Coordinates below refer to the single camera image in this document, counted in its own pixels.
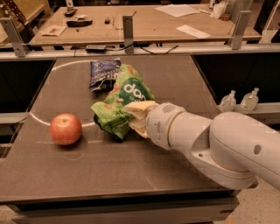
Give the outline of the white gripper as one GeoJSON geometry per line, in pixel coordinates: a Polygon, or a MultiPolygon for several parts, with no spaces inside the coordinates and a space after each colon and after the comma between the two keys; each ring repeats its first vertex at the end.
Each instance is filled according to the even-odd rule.
{"type": "Polygon", "coordinates": [[[155,101],[133,101],[123,110],[135,118],[129,121],[129,127],[143,138],[149,136],[157,146],[170,150],[169,129],[175,118],[186,110],[180,106],[165,102],[160,105],[155,101]]]}

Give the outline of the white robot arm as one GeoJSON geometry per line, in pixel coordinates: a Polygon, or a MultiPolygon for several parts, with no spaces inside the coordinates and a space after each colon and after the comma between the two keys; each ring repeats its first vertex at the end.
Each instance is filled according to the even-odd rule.
{"type": "Polygon", "coordinates": [[[135,101],[123,110],[140,136],[182,153],[217,184],[240,190],[260,177],[280,189],[280,133],[256,119],[236,112],[209,119],[169,102],[135,101]]]}

